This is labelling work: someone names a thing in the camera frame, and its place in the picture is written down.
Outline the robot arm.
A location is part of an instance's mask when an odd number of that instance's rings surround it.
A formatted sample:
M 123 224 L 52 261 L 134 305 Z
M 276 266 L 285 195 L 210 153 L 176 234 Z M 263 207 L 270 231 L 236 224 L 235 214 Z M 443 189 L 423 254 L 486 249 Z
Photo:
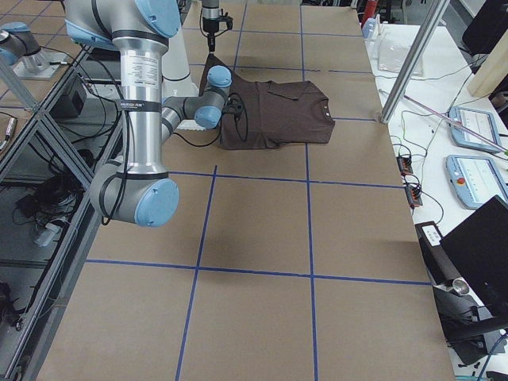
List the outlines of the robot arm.
M 107 221 L 164 225 L 179 188 L 164 166 L 163 144 L 185 120 L 217 126 L 231 73 L 212 66 L 202 94 L 182 88 L 189 67 L 176 1 L 68 1 L 65 14 L 74 42 L 120 54 L 124 152 L 98 169 L 91 203 Z
M 217 0 L 202 0 L 201 30 L 206 37 L 209 54 L 216 51 L 216 38 L 233 29 L 233 18 Z

